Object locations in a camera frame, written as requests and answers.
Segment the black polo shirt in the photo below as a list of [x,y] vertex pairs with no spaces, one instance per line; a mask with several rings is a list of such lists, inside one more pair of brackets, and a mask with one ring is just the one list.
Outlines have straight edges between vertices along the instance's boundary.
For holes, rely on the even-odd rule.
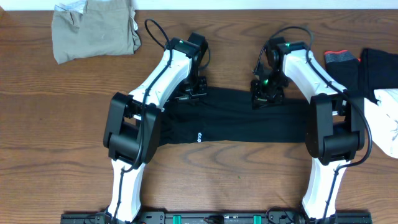
[[299,99],[254,110],[249,92],[211,87],[197,101],[165,104],[159,144],[304,142],[309,111],[307,100]]

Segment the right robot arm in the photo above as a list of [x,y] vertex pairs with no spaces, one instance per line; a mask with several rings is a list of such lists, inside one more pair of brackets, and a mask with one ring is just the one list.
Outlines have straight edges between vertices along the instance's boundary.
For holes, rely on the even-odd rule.
[[269,69],[258,62],[251,82],[252,108],[279,106],[284,88],[294,82],[310,111],[305,145],[312,157],[308,188],[300,211],[289,223],[371,223],[369,212],[338,212],[335,201],[345,170],[364,146],[369,132],[361,97],[336,82],[314,59],[304,42],[272,37],[263,46]]

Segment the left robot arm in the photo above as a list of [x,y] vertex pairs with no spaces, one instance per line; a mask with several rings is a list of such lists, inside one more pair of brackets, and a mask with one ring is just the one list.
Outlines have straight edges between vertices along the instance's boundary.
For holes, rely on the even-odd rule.
[[168,101],[190,102],[206,96],[206,78],[199,75],[208,51],[205,37],[192,33],[165,44],[158,66],[135,90],[111,99],[103,137],[114,182],[106,209],[107,223],[132,223],[141,209],[140,190],[146,164],[160,142],[161,117]]

